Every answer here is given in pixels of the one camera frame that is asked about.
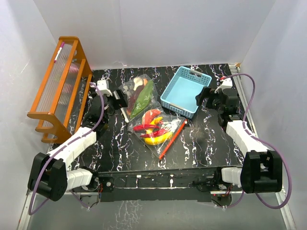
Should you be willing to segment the light blue plastic basket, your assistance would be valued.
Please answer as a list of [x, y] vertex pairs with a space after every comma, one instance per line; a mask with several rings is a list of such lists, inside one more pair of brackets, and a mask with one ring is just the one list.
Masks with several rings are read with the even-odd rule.
[[193, 118], [199, 106], [196, 96], [211, 83], [211, 76], [181, 66], [162, 93], [162, 107], [186, 118]]

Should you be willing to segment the red fake chili pepper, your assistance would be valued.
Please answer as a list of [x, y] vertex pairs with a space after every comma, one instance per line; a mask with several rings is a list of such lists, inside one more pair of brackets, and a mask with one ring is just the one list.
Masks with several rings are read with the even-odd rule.
[[143, 125], [138, 125], [138, 126], [133, 127], [133, 130], [135, 132], [143, 131], [143, 130], [153, 130], [153, 129], [160, 129], [160, 127], [157, 125], [152, 125], [152, 124], [143, 124]]

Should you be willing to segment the clear zip bag red slider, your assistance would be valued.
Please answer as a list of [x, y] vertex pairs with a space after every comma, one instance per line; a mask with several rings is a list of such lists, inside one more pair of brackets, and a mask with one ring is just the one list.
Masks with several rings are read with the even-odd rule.
[[161, 160], [187, 122], [186, 118], [167, 114], [162, 108], [152, 108], [132, 119], [128, 131]]

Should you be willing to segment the yellow fake banana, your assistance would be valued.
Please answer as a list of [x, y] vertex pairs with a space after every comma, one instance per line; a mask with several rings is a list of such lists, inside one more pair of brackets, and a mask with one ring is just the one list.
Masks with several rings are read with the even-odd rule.
[[[152, 125], [162, 125], [163, 124], [163, 117], [157, 117], [153, 119], [151, 122], [142, 122], [143, 124], [152, 124]], [[159, 145], [164, 143], [165, 141], [169, 140], [172, 138], [173, 132], [170, 131], [168, 128], [162, 128], [156, 129], [156, 131], [153, 130], [146, 130], [146, 134], [141, 135], [140, 137], [145, 141], [146, 144], [148, 145]]]

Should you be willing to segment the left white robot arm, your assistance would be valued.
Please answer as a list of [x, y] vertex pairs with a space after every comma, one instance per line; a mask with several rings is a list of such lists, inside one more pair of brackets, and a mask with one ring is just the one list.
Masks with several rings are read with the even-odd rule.
[[96, 190], [99, 179], [93, 176], [93, 170], [86, 167], [71, 170], [69, 166], [101, 138], [114, 111], [127, 106], [127, 96], [120, 89], [106, 98], [100, 93], [93, 97], [89, 111], [77, 132], [56, 149], [38, 153], [34, 157], [28, 189], [52, 201], [58, 201], [66, 191], [74, 188]]

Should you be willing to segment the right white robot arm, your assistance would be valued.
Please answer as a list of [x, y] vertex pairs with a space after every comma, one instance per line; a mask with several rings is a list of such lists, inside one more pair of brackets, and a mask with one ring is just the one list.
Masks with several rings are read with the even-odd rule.
[[242, 167], [220, 167], [214, 174], [214, 186], [219, 190], [236, 185], [247, 194], [279, 192], [282, 189], [283, 163], [279, 154], [254, 139], [239, 113], [239, 96], [231, 88], [204, 87], [196, 96], [197, 104], [206, 99], [206, 108], [218, 113], [218, 124], [237, 144], [244, 156]]

